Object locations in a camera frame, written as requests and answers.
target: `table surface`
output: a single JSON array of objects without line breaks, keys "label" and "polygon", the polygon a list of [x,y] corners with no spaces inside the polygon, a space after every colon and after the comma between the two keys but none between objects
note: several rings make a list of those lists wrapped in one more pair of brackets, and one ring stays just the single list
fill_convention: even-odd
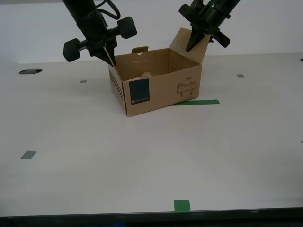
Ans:
[{"label": "table surface", "polygon": [[198,99],[220,105],[131,118],[101,61],[18,65],[0,77],[0,216],[303,207],[301,58],[206,57]]}]

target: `green tape marker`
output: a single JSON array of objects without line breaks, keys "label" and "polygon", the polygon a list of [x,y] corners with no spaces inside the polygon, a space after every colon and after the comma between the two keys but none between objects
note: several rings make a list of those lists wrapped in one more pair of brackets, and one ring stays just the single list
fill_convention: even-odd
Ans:
[{"label": "green tape marker", "polygon": [[189,212],[190,204],[189,200],[174,200],[175,212]]},{"label": "green tape marker", "polygon": [[185,101],[182,103],[177,103],[174,105],[214,105],[214,104],[220,104],[220,102],[215,100],[192,100],[192,101]]}]

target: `box flap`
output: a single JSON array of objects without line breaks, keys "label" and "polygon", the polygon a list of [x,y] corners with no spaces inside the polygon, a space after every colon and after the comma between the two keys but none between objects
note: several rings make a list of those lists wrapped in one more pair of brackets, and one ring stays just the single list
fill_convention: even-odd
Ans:
[{"label": "box flap", "polygon": [[192,61],[202,64],[210,35],[205,35],[204,39],[202,39],[190,52],[187,52],[186,47],[190,36],[191,30],[180,28],[169,48]]}]

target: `cardboard box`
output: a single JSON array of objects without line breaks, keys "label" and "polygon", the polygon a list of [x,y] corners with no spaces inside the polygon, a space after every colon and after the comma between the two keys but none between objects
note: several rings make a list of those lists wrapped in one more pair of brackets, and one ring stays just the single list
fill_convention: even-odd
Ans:
[{"label": "cardboard box", "polygon": [[110,81],[127,116],[199,96],[202,61],[210,36],[186,52],[190,35],[190,30],[181,28],[168,49],[138,47],[131,54],[116,56],[116,67],[109,66]]}]

